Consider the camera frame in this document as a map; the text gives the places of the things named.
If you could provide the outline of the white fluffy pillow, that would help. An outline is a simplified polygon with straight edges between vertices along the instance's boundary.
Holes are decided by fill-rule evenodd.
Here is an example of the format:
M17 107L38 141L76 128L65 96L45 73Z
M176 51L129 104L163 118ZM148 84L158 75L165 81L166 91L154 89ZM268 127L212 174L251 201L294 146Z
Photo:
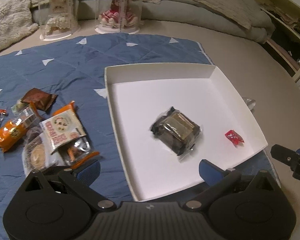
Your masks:
M0 51L39 28L32 20L31 0L0 0Z

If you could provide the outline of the blue quilted triangle mat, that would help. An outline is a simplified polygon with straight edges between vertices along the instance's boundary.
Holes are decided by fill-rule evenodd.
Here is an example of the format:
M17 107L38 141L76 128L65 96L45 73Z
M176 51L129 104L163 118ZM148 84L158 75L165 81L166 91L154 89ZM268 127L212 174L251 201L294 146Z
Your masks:
M102 154L101 175L92 189L106 195L116 204L132 200L116 149L106 99L96 89L104 89L104 69L126 63L212 61L199 42L160 35L105 34L77 37L43 46L22 49L0 56L0 109L10 107L35 87L57 94L45 118L70 101L93 147ZM2 218L8 203L25 179L20 139L8 153L0 150L0 239L9 239Z

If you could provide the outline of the white cardboard tray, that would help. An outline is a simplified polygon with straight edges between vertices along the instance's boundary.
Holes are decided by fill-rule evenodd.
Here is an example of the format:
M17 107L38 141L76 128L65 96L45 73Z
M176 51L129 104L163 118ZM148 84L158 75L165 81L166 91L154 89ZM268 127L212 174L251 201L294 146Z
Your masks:
M226 170L267 147L252 112L211 64L141 63L105 69L111 123L136 201L201 183L206 159Z

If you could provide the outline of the white cookie snack packet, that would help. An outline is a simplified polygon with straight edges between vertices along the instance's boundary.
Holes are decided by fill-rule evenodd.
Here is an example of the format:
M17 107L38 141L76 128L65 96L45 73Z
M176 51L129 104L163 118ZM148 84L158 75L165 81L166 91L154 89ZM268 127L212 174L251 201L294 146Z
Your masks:
M61 146L86 136L77 117L74 101L57 110L50 118L41 121L39 125L43 130L48 154L53 154Z

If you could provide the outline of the dark foil cake packet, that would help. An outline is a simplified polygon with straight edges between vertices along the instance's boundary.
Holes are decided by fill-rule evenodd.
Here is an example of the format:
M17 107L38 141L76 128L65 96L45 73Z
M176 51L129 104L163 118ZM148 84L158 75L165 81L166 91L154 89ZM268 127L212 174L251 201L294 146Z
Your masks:
M155 120L150 131L177 156L181 156L192 150L201 134L201 127L171 107Z

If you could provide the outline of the wooden right shelf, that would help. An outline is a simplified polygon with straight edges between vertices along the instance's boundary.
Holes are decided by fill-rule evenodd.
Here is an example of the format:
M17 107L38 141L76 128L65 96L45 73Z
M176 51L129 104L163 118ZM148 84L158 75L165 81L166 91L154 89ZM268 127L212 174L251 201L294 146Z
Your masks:
M262 46L295 82L300 80L300 6L291 0L253 0L275 30Z

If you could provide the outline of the orange barcode snack packet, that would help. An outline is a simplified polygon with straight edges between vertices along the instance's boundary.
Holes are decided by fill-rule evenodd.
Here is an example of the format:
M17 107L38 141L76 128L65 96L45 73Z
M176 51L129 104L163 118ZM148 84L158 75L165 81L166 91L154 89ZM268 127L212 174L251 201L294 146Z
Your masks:
M58 148L63 162L66 166L77 168L87 160L99 155L98 151L93 151L86 137L73 140Z

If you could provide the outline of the brown foil snack packet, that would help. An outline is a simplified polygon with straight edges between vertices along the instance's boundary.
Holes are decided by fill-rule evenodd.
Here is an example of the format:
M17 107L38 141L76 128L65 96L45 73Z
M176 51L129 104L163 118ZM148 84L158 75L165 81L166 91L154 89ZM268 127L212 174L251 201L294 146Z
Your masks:
M29 90L22 98L22 103L33 103L36 109L47 111L57 98L57 94L50 94L38 88Z

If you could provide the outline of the clear round pastry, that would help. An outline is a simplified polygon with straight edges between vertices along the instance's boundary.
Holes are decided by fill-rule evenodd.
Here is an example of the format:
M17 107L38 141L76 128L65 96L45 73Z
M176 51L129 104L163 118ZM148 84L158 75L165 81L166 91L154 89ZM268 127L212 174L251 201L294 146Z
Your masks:
M32 171L44 171L52 166L64 166L65 162L52 146L44 133L30 137L21 154L23 171L28 176Z

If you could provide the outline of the small red candy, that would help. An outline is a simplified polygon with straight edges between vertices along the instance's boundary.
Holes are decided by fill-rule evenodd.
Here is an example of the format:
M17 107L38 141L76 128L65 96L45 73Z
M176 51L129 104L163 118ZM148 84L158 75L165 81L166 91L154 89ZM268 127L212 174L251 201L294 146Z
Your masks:
M230 140L235 146L243 144L243 138L234 130L229 130L225 133L225 137Z

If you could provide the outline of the red doll display case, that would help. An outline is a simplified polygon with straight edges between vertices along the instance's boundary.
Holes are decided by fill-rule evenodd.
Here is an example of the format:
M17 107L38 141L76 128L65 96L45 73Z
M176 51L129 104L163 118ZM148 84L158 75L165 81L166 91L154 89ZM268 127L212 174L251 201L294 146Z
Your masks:
M99 34L136 34L140 30L142 0L97 0L96 28Z

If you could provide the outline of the green white candy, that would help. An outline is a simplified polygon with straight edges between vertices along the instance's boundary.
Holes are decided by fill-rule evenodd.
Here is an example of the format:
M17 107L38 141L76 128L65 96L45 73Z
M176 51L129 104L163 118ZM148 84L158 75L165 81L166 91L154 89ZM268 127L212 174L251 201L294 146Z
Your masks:
M24 103L21 100L18 100L16 104L11 107L11 111L14 116L32 116L34 114L33 103Z

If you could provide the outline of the white doll display case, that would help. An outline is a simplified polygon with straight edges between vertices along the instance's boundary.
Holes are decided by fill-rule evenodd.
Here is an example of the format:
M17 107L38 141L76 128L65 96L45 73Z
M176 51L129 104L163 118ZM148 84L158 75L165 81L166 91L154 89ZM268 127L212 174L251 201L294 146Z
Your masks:
M40 39L56 41L79 29L78 0L38 0Z

